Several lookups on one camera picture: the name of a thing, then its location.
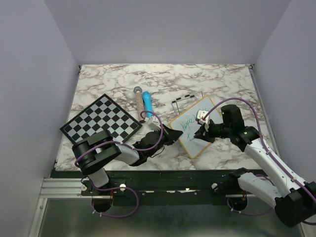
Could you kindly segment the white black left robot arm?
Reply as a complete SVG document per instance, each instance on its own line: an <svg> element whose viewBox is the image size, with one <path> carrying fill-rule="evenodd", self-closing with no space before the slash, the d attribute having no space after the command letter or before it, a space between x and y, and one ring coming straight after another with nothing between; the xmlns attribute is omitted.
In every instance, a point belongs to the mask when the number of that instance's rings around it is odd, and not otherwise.
<svg viewBox="0 0 316 237"><path fill-rule="evenodd" d="M109 177L104 166L113 160L139 166L152 158L164 146L173 145L183 131L162 127L151 131L133 145L119 142L108 130L93 134L72 146L75 166L92 182L93 190L104 195L109 191Z"/></svg>

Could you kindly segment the yellow framed whiteboard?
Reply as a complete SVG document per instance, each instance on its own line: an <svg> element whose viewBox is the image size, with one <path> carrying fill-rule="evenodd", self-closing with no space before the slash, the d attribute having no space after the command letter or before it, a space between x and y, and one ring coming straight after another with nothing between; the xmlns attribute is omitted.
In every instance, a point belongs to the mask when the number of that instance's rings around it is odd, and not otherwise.
<svg viewBox="0 0 316 237"><path fill-rule="evenodd" d="M197 111L210 111L214 105L210 96L204 96L169 123L171 129L183 131L182 136L178 140L190 158L198 157L211 144L200 139L192 141L190 139L194 137L195 132L200 128L200 125L195 120Z"/></svg>

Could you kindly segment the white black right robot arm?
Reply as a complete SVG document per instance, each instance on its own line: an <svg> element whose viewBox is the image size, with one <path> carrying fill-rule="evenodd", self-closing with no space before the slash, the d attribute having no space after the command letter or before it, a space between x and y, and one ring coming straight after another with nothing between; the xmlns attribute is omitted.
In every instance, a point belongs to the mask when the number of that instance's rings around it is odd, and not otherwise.
<svg viewBox="0 0 316 237"><path fill-rule="evenodd" d="M280 221L294 227L316 214L316 184L306 182L291 170L267 147L260 131L246 126L238 106L221 108L222 123L214 123L207 111L199 110L196 121L200 128L194 137L213 143L216 138L228 138L242 152L251 157L267 174L268 181L261 179L245 168L230 174L224 188L237 194L250 192L276 213Z"/></svg>

